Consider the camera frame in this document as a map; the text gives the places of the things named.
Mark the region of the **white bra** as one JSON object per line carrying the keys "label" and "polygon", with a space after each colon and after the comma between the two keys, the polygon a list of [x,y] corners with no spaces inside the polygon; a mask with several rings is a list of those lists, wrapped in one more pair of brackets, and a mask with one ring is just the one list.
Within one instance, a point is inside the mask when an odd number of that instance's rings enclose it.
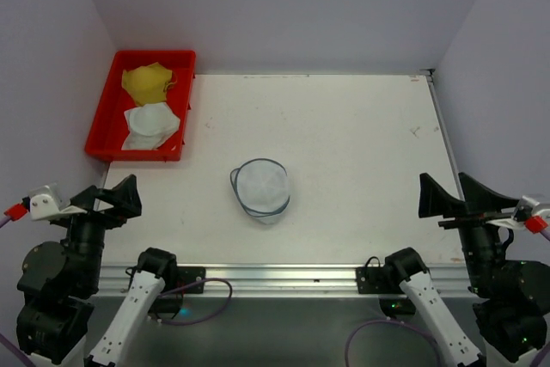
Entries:
{"label": "white bra", "polygon": [[180,119],[166,102],[124,112],[128,135],[122,150],[157,150],[180,128]]}

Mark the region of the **yellow bra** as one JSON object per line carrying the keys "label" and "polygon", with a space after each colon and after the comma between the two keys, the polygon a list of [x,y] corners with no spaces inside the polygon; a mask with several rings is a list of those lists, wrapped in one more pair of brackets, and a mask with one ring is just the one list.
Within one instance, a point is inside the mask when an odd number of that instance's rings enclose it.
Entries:
{"label": "yellow bra", "polygon": [[124,70],[121,86],[138,107],[162,103],[168,91],[177,83],[177,76],[158,62]]}

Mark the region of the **white mesh laundry bag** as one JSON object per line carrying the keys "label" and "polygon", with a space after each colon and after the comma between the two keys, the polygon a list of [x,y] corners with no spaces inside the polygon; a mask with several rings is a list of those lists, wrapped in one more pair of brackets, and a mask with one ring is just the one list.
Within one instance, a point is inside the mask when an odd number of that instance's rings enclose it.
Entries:
{"label": "white mesh laundry bag", "polygon": [[290,204],[286,168],[269,158],[255,158],[234,168],[229,181],[243,211],[264,225],[277,223]]}

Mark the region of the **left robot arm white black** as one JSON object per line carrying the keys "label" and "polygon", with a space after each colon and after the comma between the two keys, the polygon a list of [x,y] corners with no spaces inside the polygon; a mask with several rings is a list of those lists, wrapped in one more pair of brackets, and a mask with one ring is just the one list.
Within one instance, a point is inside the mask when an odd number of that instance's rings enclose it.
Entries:
{"label": "left robot arm white black", "polygon": [[54,185],[21,203],[34,221],[66,230],[59,242],[42,242],[24,258],[17,289],[24,305],[16,320],[21,361],[27,366],[116,366],[153,302],[177,279],[176,257],[147,248],[131,270],[118,312],[89,355],[84,345],[98,293],[105,235],[142,213],[135,175],[110,189],[91,186],[63,202]]}

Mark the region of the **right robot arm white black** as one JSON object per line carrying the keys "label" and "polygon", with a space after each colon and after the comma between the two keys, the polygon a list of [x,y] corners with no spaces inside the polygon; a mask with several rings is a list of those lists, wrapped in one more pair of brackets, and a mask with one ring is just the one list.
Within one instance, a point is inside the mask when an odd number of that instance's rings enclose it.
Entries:
{"label": "right robot arm white black", "polygon": [[506,251],[517,231],[549,237],[549,203],[529,195],[505,196],[465,173],[459,182],[462,199],[421,174],[418,215],[439,217],[439,227],[457,230],[485,349],[466,337],[416,250],[387,256],[384,275],[413,303],[447,365],[538,366],[549,355],[549,266],[510,260]]}

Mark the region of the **red plastic tray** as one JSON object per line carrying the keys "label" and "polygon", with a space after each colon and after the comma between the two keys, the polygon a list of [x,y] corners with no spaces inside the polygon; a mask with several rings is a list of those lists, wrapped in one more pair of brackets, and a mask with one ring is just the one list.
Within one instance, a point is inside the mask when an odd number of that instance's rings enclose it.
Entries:
{"label": "red plastic tray", "polygon": [[[174,86],[168,90],[167,104],[180,119],[180,127],[156,150],[125,150],[129,136],[125,111],[135,107],[122,87],[124,70],[158,63],[173,72]],[[192,50],[121,50],[114,54],[85,144],[85,152],[103,162],[177,162],[185,144],[187,113],[191,109],[196,52]]]}

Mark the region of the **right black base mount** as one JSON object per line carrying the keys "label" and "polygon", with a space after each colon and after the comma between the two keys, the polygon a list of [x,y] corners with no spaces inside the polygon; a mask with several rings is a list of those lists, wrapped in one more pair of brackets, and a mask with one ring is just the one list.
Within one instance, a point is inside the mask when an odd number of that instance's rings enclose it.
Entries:
{"label": "right black base mount", "polygon": [[377,296],[381,312],[392,320],[407,321],[416,315],[416,307],[390,280],[386,266],[376,256],[355,269],[357,293]]}

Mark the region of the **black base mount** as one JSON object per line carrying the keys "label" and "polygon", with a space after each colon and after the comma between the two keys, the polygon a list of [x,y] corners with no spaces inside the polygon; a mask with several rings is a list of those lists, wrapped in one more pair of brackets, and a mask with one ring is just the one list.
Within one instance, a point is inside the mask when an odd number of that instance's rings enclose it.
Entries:
{"label": "black base mount", "polygon": [[206,268],[203,266],[179,266],[173,283],[166,286],[151,304],[148,315],[154,318],[167,316],[173,320],[183,309],[185,295],[204,292],[204,286],[199,281],[205,276]]}
{"label": "black base mount", "polygon": [[376,256],[355,269],[357,293],[377,296],[381,312],[392,320],[407,321],[416,315],[416,307],[390,280],[386,266]]}

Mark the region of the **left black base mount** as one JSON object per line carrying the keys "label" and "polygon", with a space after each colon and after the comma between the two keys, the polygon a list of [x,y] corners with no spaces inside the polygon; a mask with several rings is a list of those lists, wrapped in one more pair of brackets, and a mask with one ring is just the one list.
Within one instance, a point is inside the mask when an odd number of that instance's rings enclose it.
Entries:
{"label": "left black base mount", "polygon": [[204,286],[199,281],[205,276],[206,268],[203,266],[179,266],[173,283],[166,286],[151,304],[148,315],[154,318],[167,316],[173,320],[183,309],[185,295],[204,292]]}

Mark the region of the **aluminium mounting rail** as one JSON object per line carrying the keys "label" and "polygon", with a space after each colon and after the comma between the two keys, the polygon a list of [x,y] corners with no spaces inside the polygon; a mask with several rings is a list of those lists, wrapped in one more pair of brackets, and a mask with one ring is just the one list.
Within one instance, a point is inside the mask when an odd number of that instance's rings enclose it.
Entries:
{"label": "aluminium mounting rail", "polygon": [[[122,297],[129,284],[126,269],[135,264],[103,264],[99,297]],[[433,284],[442,297],[472,298],[467,270],[463,263],[426,264]],[[224,278],[237,298],[349,298],[358,294],[358,264],[178,264],[188,270],[204,270],[196,276]],[[202,294],[192,297],[225,297],[227,287],[208,282]]]}

